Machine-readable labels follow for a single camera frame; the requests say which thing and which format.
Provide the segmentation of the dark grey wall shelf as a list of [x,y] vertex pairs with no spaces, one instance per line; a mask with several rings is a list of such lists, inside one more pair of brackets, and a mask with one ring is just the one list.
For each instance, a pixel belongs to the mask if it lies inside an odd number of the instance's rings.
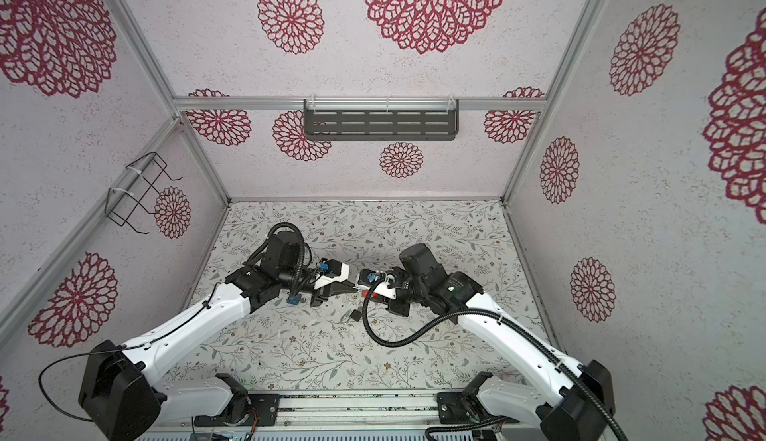
[[303,102],[303,134],[313,142],[450,142],[460,125],[455,99]]

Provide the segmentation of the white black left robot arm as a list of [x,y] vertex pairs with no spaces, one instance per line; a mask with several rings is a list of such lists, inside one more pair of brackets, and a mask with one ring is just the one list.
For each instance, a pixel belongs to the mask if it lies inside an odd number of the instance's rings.
[[156,424],[214,418],[242,425],[253,417],[249,392],[220,373],[191,382],[165,381],[166,373],[204,341],[246,318],[296,283],[314,305],[353,293],[358,275],[349,265],[322,259],[306,267],[292,243],[266,247],[202,301],[123,345],[105,341],[89,354],[80,406],[110,440],[136,440]]

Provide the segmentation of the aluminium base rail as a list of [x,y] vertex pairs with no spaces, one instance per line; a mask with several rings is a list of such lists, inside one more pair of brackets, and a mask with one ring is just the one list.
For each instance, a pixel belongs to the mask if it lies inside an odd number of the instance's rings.
[[163,421],[146,440],[604,440],[580,395],[554,406],[533,387],[480,374],[463,389],[252,392],[245,418]]

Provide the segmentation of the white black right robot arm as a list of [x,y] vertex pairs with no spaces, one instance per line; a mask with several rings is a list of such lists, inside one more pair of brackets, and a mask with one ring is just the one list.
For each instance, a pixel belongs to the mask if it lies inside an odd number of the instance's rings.
[[399,255],[400,267],[361,275],[370,287],[363,303],[383,299],[387,310],[406,316],[422,305],[435,318],[400,340],[373,334],[381,346],[398,348],[450,321],[494,348],[524,377],[510,383],[482,371],[459,394],[443,394],[439,429],[482,429],[515,423],[539,429],[548,440],[598,440],[618,425],[612,375],[602,363],[584,364],[536,336],[509,315],[472,277],[448,273],[429,247],[419,243]]

